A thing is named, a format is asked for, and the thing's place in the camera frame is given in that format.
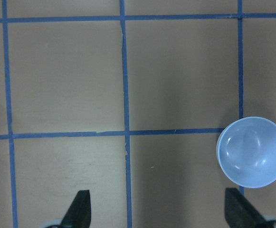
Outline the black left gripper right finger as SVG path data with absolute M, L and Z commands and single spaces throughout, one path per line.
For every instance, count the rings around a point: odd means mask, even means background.
M 230 228 L 276 228 L 276 218 L 265 218 L 236 188 L 225 188 L 224 217 Z

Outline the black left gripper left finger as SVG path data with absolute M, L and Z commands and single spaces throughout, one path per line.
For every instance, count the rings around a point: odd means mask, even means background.
M 80 190 L 63 217 L 61 228 L 89 228 L 91 224 L 91 197 L 89 190 Z

